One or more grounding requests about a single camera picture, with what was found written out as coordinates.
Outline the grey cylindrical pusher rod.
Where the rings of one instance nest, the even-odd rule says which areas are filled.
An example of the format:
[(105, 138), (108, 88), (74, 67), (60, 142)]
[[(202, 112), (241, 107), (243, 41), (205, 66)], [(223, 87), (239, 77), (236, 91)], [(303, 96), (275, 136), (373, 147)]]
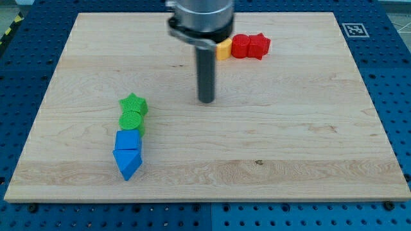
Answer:
[(214, 101), (215, 54), (214, 51), (195, 48), (197, 68), (197, 95), (202, 103)]

